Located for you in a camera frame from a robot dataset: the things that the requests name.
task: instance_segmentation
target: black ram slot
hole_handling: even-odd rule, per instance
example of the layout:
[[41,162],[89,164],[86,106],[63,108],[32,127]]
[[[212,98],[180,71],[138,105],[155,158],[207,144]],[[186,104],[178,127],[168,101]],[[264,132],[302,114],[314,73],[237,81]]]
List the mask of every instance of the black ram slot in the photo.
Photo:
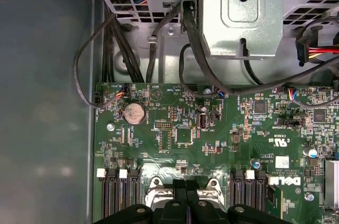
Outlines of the black ram slot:
[[128,182],[127,179],[120,179],[119,180],[119,211],[125,209],[128,204],[129,204],[129,200],[128,200]]
[[235,196],[235,181],[233,176],[231,175],[231,179],[229,182],[229,187],[228,187],[228,195],[229,195],[229,206],[233,206],[235,205],[235,200],[234,200],[234,196]]
[[265,180],[256,180],[255,183],[255,208],[264,212],[266,200]]
[[110,204],[112,213],[119,212],[119,180],[117,178],[111,178],[111,197]]
[[246,198],[245,204],[249,207],[254,207],[255,205],[255,181],[246,180]]
[[131,180],[130,205],[140,203],[140,179]]
[[101,180],[102,184],[102,217],[105,218],[108,216],[110,207],[109,207],[109,202],[110,202],[110,183],[108,182],[107,179],[102,179]]
[[245,184],[244,180],[235,180],[235,204],[245,203]]
[[241,170],[235,171],[235,204],[245,203],[245,177]]
[[131,170],[129,172],[130,179],[130,198],[129,205],[140,203],[140,170]]

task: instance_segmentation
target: white label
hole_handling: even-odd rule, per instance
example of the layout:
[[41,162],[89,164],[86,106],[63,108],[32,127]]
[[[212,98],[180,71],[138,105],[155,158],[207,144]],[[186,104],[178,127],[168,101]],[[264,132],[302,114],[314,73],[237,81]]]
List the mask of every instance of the white label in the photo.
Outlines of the white label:
[[276,156],[275,157],[275,168],[289,168],[290,158],[288,156]]

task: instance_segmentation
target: chip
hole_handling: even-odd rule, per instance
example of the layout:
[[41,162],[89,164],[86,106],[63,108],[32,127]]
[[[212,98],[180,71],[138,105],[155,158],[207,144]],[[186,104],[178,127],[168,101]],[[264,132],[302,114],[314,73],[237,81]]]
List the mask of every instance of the chip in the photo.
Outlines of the chip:
[[178,128],[176,130],[176,143],[177,144],[189,144],[192,141],[191,128]]
[[255,114],[265,114],[266,113],[266,102],[264,102],[264,101],[254,102],[254,113]]
[[235,144],[240,143],[240,135],[233,133],[232,134],[232,142],[235,143]]
[[314,109],[313,121],[314,122],[326,122],[326,110],[325,109]]

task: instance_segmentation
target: black cable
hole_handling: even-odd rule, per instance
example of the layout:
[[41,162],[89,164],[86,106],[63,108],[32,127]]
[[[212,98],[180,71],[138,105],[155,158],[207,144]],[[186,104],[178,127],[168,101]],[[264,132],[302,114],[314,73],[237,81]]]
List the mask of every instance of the black cable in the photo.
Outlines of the black cable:
[[337,21],[339,20],[339,16],[329,16],[325,19],[315,19],[312,22],[308,23],[307,25],[305,25],[305,27],[303,27],[300,32],[298,32],[297,37],[296,37],[296,44],[297,41],[302,37],[302,35],[305,33],[305,31],[307,30],[307,28],[309,28],[311,25],[314,24],[320,24],[320,23],[325,23],[325,22],[335,22],[335,24],[337,23]]
[[180,80],[180,84],[181,86],[191,95],[196,96],[196,97],[200,97],[200,98],[216,98],[219,97],[218,93],[210,93],[210,94],[201,94],[201,93],[196,93],[194,91],[192,91],[187,84],[185,83],[184,77],[183,77],[183,73],[184,73],[184,68],[185,68],[185,61],[184,61],[184,54],[185,54],[185,50],[187,48],[190,48],[191,44],[186,44],[184,45],[184,47],[181,49],[180,51],[180,57],[179,57],[179,80]]
[[89,107],[92,107],[94,109],[103,109],[105,107],[108,107],[115,101],[115,96],[109,100],[106,101],[106,103],[102,105],[96,105],[91,103],[85,96],[81,85],[79,81],[79,74],[78,74],[78,63],[79,63],[79,58],[83,51],[87,48],[87,46],[101,33],[101,31],[115,18],[115,15],[112,14],[110,15],[100,26],[99,28],[92,34],[92,36],[86,41],[86,43],[79,49],[79,51],[76,53],[74,57],[74,62],[73,62],[73,77],[75,79],[75,85],[76,89],[81,97],[81,99],[88,105]]
[[135,70],[134,70],[134,68],[131,64],[131,61],[130,61],[128,55],[127,55],[126,48],[125,48],[124,44],[122,43],[121,39],[119,38],[116,29],[112,25],[111,25],[111,29],[112,29],[113,35],[115,36],[115,40],[117,41],[118,47],[120,49],[122,59],[125,62],[128,74],[131,77],[132,82],[137,83],[138,78],[137,78],[136,72],[135,72]]
[[129,59],[127,60],[130,60],[130,63],[131,63],[131,66],[135,72],[135,75],[137,77],[137,82],[139,83],[144,83],[144,79],[142,77],[142,74],[141,74],[141,71],[140,71],[140,68],[139,68],[139,65],[138,65],[138,62],[136,60],[136,57],[132,51],[132,48],[130,46],[130,44],[128,43],[125,35],[123,34],[123,30],[121,28],[121,25],[118,21],[117,18],[114,18],[112,20],[112,24],[111,24],[111,28],[112,28],[112,31],[113,31],[113,34],[115,36],[116,39],[119,39],[120,40],[120,44],[122,44],[124,46],[124,49],[126,51],[126,54],[127,54],[127,57]]
[[[169,12],[161,21],[158,23],[158,25],[155,27],[152,36],[157,37],[162,27],[170,23],[181,11],[181,5],[179,4],[177,7],[175,7],[171,12]],[[147,67],[146,72],[146,82],[150,83],[152,79],[152,74],[154,70],[154,64],[156,59],[156,50],[157,50],[157,44],[151,43],[149,45],[149,63]]]
[[249,63],[249,60],[244,60],[244,65],[247,73],[251,77],[251,79],[257,84],[262,85],[263,82],[254,74],[254,71],[252,70],[251,64]]
[[207,63],[207,60],[206,60],[206,57],[205,57],[205,54],[203,52],[202,45],[200,42],[199,31],[195,24],[192,11],[189,7],[184,8],[183,23],[184,23],[184,26],[186,27],[195,59],[197,60],[205,77],[212,85],[216,86],[217,88],[222,90],[224,93],[229,94],[229,95],[246,95],[246,94],[253,94],[257,92],[266,91],[268,89],[282,86],[289,82],[299,81],[311,74],[318,72],[321,69],[327,68],[328,66],[334,65],[339,62],[339,57],[335,57],[333,59],[330,59],[324,62],[323,64],[315,66],[302,73],[299,73],[294,76],[290,76],[290,77],[287,77],[287,78],[284,78],[284,79],[281,79],[275,82],[271,82],[271,83],[263,84],[259,86],[250,86],[250,87],[243,87],[243,88],[228,88],[220,82],[220,80],[215,76],[215,74],[213,73],[213,71],[211,70],[211,68],[209,67]]

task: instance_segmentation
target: electrolytic capacitor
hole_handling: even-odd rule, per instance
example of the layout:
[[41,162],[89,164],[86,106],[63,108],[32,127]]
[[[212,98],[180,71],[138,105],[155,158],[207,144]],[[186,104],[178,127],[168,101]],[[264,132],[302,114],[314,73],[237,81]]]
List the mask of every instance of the electrolytic capacitor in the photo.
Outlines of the electrolytic capacitor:
[[249,161],[250,165],[252,167],[254,167],[255,169],[259,169],[260,168],[260,162],[259,160],[255,159],[255,158],[252,158],[250,161]]
[[310,157],[310,158],[316,158],[317,155],[318,155],[318,152],[316,149],[313,149],[311,147],[305,147],[302,151],[302,153],[307,156],[307,157]]

